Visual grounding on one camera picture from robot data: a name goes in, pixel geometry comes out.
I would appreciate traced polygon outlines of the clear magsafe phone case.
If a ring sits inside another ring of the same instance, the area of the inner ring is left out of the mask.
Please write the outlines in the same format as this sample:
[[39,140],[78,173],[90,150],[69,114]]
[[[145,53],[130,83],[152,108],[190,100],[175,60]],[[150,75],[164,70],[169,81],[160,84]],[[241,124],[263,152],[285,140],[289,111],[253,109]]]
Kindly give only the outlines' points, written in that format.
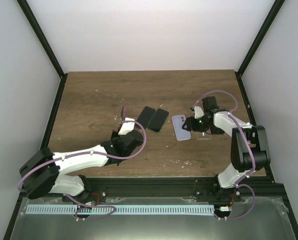
[[197,139],[201,141],[206,141],[211,139],[211,135],[208,134],[207,132],[198,132],[197,133]]

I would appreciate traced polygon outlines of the lavender phone case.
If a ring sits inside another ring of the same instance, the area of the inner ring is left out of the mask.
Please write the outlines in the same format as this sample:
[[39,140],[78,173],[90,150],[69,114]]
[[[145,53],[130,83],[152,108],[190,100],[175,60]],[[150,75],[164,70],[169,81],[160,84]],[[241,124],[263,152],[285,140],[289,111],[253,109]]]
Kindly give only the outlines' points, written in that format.
[[187,141],[191,139],[191,133],[182,128],[186,117],[183,114],[172,116],[172,124],[177,141]]

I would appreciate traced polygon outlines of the black phone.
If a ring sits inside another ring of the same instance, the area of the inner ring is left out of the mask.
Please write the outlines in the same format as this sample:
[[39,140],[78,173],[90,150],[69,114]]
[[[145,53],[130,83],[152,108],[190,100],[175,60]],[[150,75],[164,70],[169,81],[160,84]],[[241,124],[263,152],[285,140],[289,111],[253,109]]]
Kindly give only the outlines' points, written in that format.
[[155,112],[156,110],[154,108],[145,106],[136,121],[141,124],[144,129],[147,129]]

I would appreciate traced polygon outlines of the lavender phone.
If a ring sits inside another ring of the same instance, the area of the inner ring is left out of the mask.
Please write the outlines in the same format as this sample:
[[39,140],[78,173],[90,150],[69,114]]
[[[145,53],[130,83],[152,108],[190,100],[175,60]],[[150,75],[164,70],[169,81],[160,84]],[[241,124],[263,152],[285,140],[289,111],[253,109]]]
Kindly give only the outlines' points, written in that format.
[[126,118],[126,106],[123,106],[121,110],[121,119],[124,120],[125,118]]

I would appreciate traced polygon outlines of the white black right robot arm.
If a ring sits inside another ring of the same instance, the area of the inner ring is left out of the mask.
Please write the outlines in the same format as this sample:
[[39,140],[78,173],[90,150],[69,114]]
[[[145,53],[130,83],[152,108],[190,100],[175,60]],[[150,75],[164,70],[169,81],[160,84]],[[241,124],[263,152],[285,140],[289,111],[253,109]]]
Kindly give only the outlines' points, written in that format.
[[202,99],[202,106],[190,107],[193,116],[187,118],[182,129],[211,135],[227,134],[231,137],[231,163],[218,175],[211,188],[211,197],[223,201],[239,183],[271,163],[266,129],[233,115],[232,110],[220,108],[214,96]]

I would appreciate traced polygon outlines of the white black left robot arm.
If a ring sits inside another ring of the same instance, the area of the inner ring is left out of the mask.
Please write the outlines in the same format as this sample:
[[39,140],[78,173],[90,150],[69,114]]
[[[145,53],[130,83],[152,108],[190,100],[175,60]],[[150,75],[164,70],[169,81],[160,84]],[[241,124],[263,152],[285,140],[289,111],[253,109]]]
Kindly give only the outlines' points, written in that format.
[[146,133],[131,130],[80,151],[53,153],[49,148],[40,149],[20,168],[18,190],[32,200],[58,193],[85,202],[92,192],[86,176],[71,176],[70,173],[87,168],[118,166],[137,156],[139,152],[136,148],[142,150],[145,144]]

